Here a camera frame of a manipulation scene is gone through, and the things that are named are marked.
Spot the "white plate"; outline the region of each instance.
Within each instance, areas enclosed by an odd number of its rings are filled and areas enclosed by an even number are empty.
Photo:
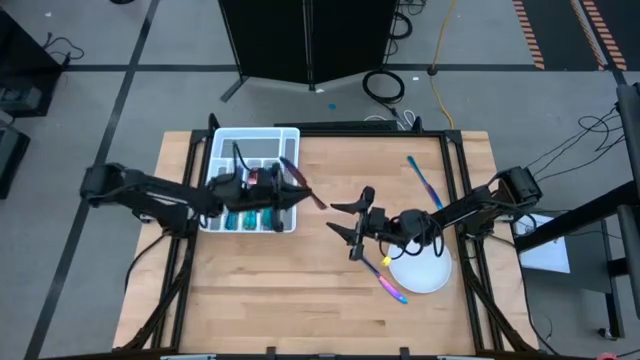
[[[434,243],[439,247],[440,238],[436,238]],[[415,253],[420,248],[415,242],[407,245],[407,250]],[[389,246],[389,257],[400,255],[402,250],[395,246]],[[449,280],[451,275],[451,253],[445,246],[442,256],[436,257],[433,252],[433,244],[425,246],[418,256],[408,254],[402,255],[399,259],[391,261],[389,270],[394,279],[405,289],[419,294],[427,294],[437,291]]]

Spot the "wooden table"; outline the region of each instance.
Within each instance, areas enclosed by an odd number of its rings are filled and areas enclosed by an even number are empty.
[[[165,133],[156,176],[182,180],[189,136],[189,132]],[[464,132],[463,139],[472,186],[484,184],[496,173],[488,135]],[[437,139],[302,137],[299,163],[310,186],[327,203],[354,201],[370,185],[376,189],[374,205],[386,208],[387,216],[410,208],[434,212],[435,205],[409,167],[407,155],[414,156],[447,205]],[[462,194],[453,163],[458,194]],[[428,295],[404,291],[409,304],[402,305],[362,264],[348,260],[348,247],[327,228],[327,221],[351,227],[356,217],[320,211],[312,201],[303,201],[292,234],[201,232],[180,351],[246,354],[264,353],[267,346],[276,346],[280,354],[398,354],[400,347],[409,347],[416,355],[474,354],[451,228],[445,231],[454,261],[449,281]],[[143,225],[137,251],[159,234],[157,225]],[[496,234],[511,239],[507,225],[496,224]],[[167,240],[136,265],[114,346],[130,340],[156,306],[168,248]],[[522,337],[537,346],[515,250],[491,240],[485,242],[485,250],[498,307]],[[365,254],[374,263],[382,258],[373,240],[365,242]],[[387,269],[381,272],[393,282]],[[478,308],[485,346],[491,348],[480,301]],[[173,309],[168,313],[167,329],[172,324]]]

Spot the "black partition panel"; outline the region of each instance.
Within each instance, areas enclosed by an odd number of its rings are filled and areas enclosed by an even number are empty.
[[[397,0],[313,0],[315,83],[382,66]]]
[[[240,72],[307,84],[302,0],[219,0]]]
[[[382,67],[398,0],[218,0],[241,76],[313,85]]]

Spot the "orange striped tape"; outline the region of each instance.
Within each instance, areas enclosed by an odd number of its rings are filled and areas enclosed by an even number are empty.
[[[569,2],[571,3],[571,7],[573,8],[573,12],[575,13],[576,17],[580,21],[580,26],[582,27],[582,32],[584,33],[584,37],[587,38],[587,41],[589,42],[589,47],[591,47],[591,52],[593,52],[593,56],[596,57],[596,61],[598,62],[598,70],[602,71],[604,70],[604,59],[602,58],[602,56],[600,56],[598,47],[596,46],[595,42],[591,38],[591,33],[589,32],[589,29],[584,19],[582,18],[582,16],[580,16],[580,11],[578,10],[578,5],[575,3],[575,1],[579,1],[579,0],[569,0]]]
[[[529,46],[529,51],[531,52],[531,57],[533,58],[533,64],[536,68],[544,70],[544,58],[542,57],[542,53],[540,52],[540,48],[538,47],[536,37],[533,34],[533,29],[531,29],[529,17],[527,16],[527,12],[524,9],[524,5],[522,4],[521,0],[512,0],[512,2],[513,7],[516,10],[516,16],[518,16],[518,21],[520,21],[520,27],[522,28],[522,32],[524,33],[524,38],[527,41],[527,45]]]
[[[602,19],[596,4],[591,0],[583,0],[582,3],[584,4],[584,8],[587,10],[587,16],[589,16],[591,21],[593,21],[593,24],[596,26],[596,31],[603,40],[605,47],[607,48],[607,52],[611,54],[611,58],[616,64],[616,67],[620,70],[627,70],[627,62],[624,60],[624,56],[620,52],[618,45],[616,45],[616,41],[613,40],[613,36],[611,36],[611,33],[607,28],[607,24],[605,24],[604,19]]]

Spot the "black cabinet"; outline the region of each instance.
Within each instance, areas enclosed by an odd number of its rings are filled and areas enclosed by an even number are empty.
[[[45,116],[61,73],[62,66],[0,10],[0,110]]]

